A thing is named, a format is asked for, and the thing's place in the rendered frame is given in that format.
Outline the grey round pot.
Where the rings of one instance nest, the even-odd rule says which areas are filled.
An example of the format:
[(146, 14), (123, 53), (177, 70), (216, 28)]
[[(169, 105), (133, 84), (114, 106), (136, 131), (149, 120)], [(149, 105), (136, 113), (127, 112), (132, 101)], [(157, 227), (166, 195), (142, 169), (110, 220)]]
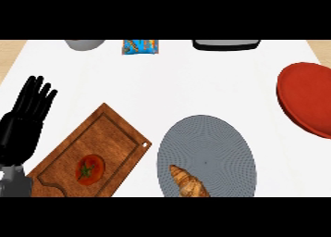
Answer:
[(76, 51), (89, 51), (101, 46), (104, 40), (65, 40), (65, 43)]

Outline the blue snack packet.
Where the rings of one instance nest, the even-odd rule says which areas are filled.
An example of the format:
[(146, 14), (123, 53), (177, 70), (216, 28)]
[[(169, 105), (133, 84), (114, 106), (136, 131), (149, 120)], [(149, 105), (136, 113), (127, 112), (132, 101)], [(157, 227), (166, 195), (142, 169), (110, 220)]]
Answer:
[(157, 54), (158, 53), (158, 40), (124, 40), (121, 53), (124, 55)]

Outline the red bowl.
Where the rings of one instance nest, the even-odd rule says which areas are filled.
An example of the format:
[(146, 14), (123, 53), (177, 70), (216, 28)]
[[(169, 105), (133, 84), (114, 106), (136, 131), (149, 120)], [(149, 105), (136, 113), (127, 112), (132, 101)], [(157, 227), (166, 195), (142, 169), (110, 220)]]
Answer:
[(278, 76), (276, 95), (293, 122), (331, 139), (331, 68), (306, 62), (287, 66)]

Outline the black and grey appliance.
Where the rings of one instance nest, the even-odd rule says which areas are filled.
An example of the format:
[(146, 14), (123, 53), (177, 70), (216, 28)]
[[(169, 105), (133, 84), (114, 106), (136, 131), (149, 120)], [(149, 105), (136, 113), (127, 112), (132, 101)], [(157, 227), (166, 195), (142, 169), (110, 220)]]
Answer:
[(239, 51), (256, 49), (260, 40), (194, 40), (194, 48), (204, 51)]

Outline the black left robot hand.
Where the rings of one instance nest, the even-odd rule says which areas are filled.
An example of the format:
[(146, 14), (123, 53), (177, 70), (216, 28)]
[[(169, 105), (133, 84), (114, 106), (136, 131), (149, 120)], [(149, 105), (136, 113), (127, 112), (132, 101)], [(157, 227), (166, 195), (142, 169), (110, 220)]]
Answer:
[(0, 166), (20, 166), (37, 147), (48, 111), (58, 91), (45, 77), (30, 76), (11, 112), (0, 119)]

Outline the brown wooden cutting board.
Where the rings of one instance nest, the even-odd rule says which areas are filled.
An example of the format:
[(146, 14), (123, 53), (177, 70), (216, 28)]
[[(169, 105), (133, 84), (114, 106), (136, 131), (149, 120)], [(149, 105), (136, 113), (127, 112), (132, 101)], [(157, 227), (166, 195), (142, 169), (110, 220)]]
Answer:
[[(102, 103), (79, 128), (31, 170), (31, 196), (108, 197), (118, 189), (152, 143)], [(90, 185), (79, 183), (79, 163), (101, 157), (104, 172)]]

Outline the grey round placemat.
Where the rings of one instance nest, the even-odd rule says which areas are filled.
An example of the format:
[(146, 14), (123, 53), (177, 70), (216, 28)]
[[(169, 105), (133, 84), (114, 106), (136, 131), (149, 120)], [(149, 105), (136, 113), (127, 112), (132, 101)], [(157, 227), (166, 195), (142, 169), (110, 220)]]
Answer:
[(203, 182), (211, 197), (253, 197), (257, 171), (248, 143), (220, 118), (197, 115), (167, 131), (157, 152), (157, 177), (166, 197), (179, 197), (170, 166)]

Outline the golden brown croissant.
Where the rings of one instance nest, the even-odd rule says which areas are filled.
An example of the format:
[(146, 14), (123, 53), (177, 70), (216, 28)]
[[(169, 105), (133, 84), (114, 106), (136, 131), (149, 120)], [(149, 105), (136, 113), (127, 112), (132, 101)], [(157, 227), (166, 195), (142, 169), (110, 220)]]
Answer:
[(203, 181), (189, 173), (186, 169), (172, 165), (170, 172), (175, 184), (179, 188), (180, 197), (210, 197)]

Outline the red tomato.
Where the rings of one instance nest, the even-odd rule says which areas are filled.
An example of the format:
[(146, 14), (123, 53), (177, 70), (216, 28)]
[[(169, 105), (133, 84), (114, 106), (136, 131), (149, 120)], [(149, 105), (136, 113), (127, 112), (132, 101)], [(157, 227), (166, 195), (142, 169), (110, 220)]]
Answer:
[(105, 164), (102, 158), (98, 155), (85, 156), (76, 167), (76, 181), (80, 185), (92, 185), (101, 180), (104, 171)]

